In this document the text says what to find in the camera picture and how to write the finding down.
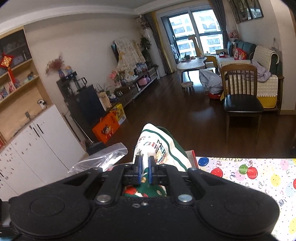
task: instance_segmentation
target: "pink bag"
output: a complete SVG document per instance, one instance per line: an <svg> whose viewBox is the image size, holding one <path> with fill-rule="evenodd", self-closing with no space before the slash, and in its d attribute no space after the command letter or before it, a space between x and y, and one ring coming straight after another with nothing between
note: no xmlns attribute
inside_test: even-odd
<svg viewBox="0 0 296 241"><path fill-rule="evenodd" d="M142 77L141 79L138 80L138 84L139 86L143 86L143 85L146 85L148 84L146 78Z"/></svg>

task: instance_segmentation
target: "clothing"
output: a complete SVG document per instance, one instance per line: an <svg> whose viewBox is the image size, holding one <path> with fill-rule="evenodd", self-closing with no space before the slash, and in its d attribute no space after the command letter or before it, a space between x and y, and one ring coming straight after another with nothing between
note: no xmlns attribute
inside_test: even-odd
<svg viewBox="0 0 296 241"><path fill-rule="evenodd" d="M272 76L272 74L262 65L260 65L257 61L252 60L250 64L257 68L258 82L265 82ZM251 72L251 81L254 81L254 72Z"/></svg>

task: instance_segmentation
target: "gift box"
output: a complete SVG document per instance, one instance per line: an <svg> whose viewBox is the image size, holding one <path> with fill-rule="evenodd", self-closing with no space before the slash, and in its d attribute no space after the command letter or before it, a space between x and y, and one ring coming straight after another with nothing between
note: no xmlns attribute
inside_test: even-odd
<svg viewBox="0 0 296 241"><path fill-rule="evenodd" d="M103 143L106 143L111 136L117 131L119 124L113 112L109 112L100 122L92 129L95 136Z"/></svg>
<svg viewBox="0 0 296 241"><path fill-rule="evenodd" d="M116 116L116 120L118 122L119 125L121 125L125 120L126 120L126 115L124 113L123 110L123 106L121 103L117 104L116 106L114 106L110 112L113 112Z"/></svg>

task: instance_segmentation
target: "table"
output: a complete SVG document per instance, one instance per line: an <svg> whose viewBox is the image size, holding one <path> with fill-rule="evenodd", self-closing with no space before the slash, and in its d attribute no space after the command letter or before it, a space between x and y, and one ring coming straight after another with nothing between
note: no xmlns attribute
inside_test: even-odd
<svg viewBox="0 0 296 241"><path fill-rule="evenodd" d="M177 64L178 74L181 75L181 83L183 83L183 72L204 69L205 68L205 63L204 63L205 60L207 60L206 57L203 59L196 58L196 59L192 59L190 61L181 62L181 63Z"/></svg>
<svg viewBox="0 0 296 241"><path fill-rule="evenodd" d="M296 159L196 157L199 169L271 196L280 209L272 235L296 239Z"/></svg>

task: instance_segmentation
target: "cabinet door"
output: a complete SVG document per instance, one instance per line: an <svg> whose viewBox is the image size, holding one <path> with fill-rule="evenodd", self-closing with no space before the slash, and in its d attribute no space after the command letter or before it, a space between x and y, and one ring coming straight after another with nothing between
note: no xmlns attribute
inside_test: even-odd
<svg viewBox="0 0 296 241"><path fill-rule="evenodd" d="M4 177L0 175L0 198L2 201L8 201L11 197L16 197L18 194L5 182Z"/></svg>
<svg viewBox="0 0 296 241"><path fill-rule="evenodd" d="M19 133L11 144L25 163L46 184L68 176L68 169L49 148L32 123Z"/></svg>
<svg viewBox="0 0 296 241"><path fill-rule="evenodd" d="M45 185L11 144L0 154L0 172L6 183L19 195Z"/></svg>
<svg viewBox="0 0 296 241"><path fill-rule="evenodd" d="M38 116L33 123L45 142L68 169L85 154L55 105Z"/></svg>

